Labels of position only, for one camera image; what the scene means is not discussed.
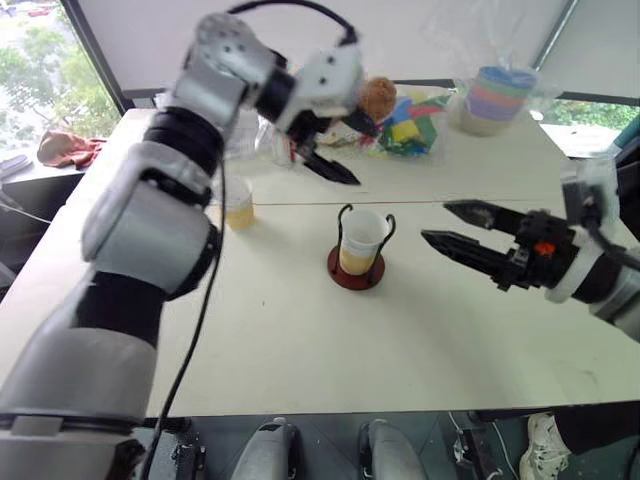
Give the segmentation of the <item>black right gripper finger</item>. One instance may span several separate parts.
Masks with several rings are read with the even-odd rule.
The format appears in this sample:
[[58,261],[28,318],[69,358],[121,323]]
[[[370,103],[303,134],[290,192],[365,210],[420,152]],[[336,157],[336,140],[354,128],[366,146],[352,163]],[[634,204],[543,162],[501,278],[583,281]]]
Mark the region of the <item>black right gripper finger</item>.
[[489,249],[478,240],[452,231],[422,230],[420,234],[442,255],[491,278],[503,277],[510,271],[506,254]]
[[485,230],[518,231],[525,215],[481,200],[454,200],[444,208],[464,222]]

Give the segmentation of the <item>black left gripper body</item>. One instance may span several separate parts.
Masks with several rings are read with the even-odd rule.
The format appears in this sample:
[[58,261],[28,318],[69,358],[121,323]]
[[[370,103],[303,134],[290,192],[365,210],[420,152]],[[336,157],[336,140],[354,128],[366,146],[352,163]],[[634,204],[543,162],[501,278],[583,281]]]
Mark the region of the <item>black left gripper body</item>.
[[285,130],[285,135],[292,142],[294,151],[303,159],[308,160],[315,154],[316,136],[326,133],[338,123],[359,120],[360,111],[356,109],[349,115],[341,117],[318,117],[311,110],[303,110],[293,119]]

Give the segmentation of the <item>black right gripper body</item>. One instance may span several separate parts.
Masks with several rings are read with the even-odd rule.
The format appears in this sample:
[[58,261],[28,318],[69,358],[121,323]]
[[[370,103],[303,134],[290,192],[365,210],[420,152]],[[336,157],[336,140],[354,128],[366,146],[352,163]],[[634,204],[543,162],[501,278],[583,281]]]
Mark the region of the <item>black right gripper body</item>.
[[504,291],[511,286],[554,288],[578,253],[575,235],[565,220],[544,210],[529,211],[515,230],[516,248],[507,252],[494,282]]

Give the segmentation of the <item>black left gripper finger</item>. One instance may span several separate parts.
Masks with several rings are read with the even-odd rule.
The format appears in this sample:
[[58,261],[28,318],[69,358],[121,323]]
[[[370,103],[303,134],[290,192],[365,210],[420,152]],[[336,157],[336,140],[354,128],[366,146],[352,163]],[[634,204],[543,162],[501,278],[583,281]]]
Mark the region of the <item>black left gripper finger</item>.
[[369,137],[376,136],[376,123],[362,108],[356,108],[349,115],[345,116],[343,123],[363,135]]
[[306,152],[301,157],[306,168],[326,180],[344,185],[361,184],[355,174],[338,161],[325,159],[316,152]]

